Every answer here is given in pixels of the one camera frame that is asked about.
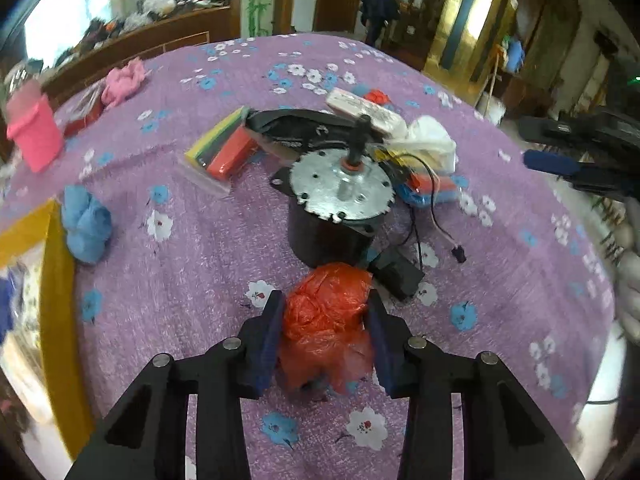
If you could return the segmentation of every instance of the red plastic bag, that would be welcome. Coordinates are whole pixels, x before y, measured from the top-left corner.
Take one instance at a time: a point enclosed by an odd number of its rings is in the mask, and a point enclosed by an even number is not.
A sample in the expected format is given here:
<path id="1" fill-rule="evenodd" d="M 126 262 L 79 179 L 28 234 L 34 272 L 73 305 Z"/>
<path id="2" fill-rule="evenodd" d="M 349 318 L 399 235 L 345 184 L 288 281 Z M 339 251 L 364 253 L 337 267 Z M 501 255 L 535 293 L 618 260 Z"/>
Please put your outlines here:
<path id="1" fill-rule="evenodd" d="M 338 393 L 372 370 L 373 350 L 362 314 L 371 274 L 333 263 L 310 273 L 287 298 L 280 366 L 289 388 L 326 375 Z"/>

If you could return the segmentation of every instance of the black plug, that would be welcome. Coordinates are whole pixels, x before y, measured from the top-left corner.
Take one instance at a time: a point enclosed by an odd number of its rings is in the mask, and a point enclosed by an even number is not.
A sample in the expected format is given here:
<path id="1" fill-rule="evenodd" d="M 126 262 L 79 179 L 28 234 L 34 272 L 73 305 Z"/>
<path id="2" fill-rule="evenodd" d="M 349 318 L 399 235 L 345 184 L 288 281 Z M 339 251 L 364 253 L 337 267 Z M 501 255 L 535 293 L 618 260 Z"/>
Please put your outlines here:
<path id="1" fill-rule="evenodd" d="M 465 250 L 462 245 L 456 245 L 452 250 L 451 254 L 456 257 L 456 260 L 459 264 L 463 264 L 466 262 Z"/>

